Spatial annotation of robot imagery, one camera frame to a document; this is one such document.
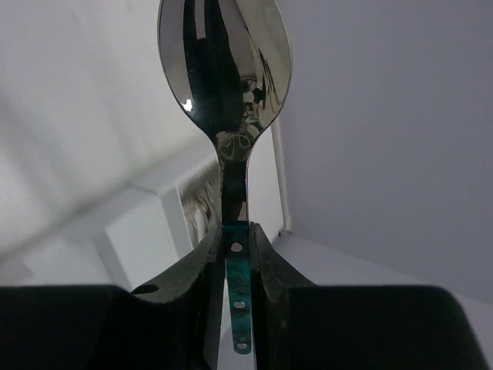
black plastic part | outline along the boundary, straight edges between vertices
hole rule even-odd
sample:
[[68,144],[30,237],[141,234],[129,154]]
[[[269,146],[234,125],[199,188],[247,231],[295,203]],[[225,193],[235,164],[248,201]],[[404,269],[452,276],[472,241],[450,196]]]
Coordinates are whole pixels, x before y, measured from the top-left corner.
[[290,289],[283,369],[485,370],[456,300],[433,287]]
[[259,370],[276,369],[286,356],[285,321],[288,307],[280,299],[289,287],[313,287],[273,248],[259,224],[250,224],[253,341]]
[[116,287],[0,289],[0,368],[87,368]]

spoon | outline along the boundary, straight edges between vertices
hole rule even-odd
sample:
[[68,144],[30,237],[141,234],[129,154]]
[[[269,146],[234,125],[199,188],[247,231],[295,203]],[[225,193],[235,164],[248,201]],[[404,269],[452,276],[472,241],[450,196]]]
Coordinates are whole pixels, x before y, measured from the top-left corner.
[[235,351],[246,354],[247,162],[287,96],[292,67],[286,29],[274,0],[163,0],[158,36],[173,95],[220,161],[223,229],[236,253],[226,256],[233,340]]

white surface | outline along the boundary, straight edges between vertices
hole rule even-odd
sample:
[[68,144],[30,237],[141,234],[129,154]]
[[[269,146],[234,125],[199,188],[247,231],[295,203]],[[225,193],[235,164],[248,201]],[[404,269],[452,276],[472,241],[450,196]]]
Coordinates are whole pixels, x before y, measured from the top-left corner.
[[161,201],[126,188],[74,219],[63,237],[94,244],[112,280],[131,291],[178,261]]
[[252,149],[248,163],[248,211],[250,221],[262,225],[273,241],[284,226],[272,129],[266,129]]
[[[319,285],[427,284],[415,277],[350,256],[336,249],[283,235],[275,249],[300,273]],[[493,364],[493,305],[455,294],[473,327],[485,357]],[[253,356],[237,355],[227,331],[220,346],[219,369],[253,369]]]
[[131,184],[162,196],[174,187],[180,188],[216,161],[213,144],[202,135],[155,168],[132,180]]
[[168,215],[168,228],[175,246],[176,256],[180,259],[192,251],[192,239],[183,212],[182,201],[175,187],[160,197],[164,213]]
[[0,252],[202,134],[163,74],[158,9],[0,2]]
[[493,2],[280,5],[293,234],[493,303]]
[[0,265],[0,285],[112,284],[93,244],[50,237]]
[[286,167],[284,165],[283,141],[279,118],[272,124],[272,141],[276,158],[277,179],[279,182],[280,203],[283,211],[284,229],[291,231],[291,215],[287,196]]

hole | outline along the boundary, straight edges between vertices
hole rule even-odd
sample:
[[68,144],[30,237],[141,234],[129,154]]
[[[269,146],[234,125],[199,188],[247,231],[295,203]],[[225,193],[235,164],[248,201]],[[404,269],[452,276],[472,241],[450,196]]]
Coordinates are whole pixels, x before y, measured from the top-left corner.
[[135,288],[132,294],[148,294],[158,291],[159,287],[155,284],[145,284]]
[[243,250],[243,245],[241,245],[240,243],[235,242],[235,243],[231,244],[231,251],[232,252],[239,253],[242,250]]
[[245,308],[246,304],[243,301],[236,301],[236,302],[233,303],[233,306],[235,308],[242,309],[242,308]]

